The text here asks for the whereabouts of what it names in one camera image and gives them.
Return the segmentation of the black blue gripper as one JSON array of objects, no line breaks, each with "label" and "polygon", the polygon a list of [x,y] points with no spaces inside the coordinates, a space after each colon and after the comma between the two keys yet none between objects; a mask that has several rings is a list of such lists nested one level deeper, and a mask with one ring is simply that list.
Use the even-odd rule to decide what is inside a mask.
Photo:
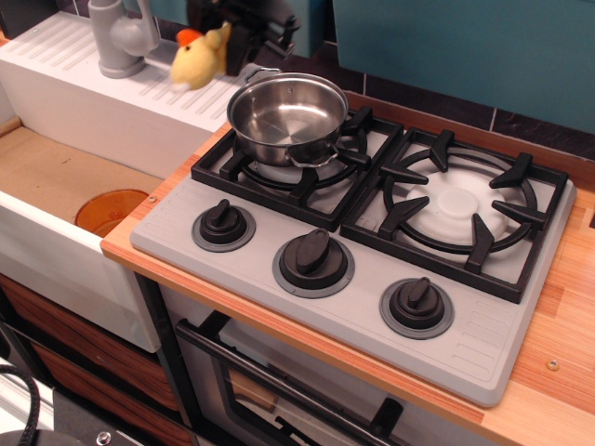
[{"label": "black blue gripper", "polygon": [[227,43],[226,74],[238,76],[267,47],[282,58],[294,51],[294,33],[300,22],[285,1],[202,1],[186,2],[188,24],[198,31],[231,25]]}]

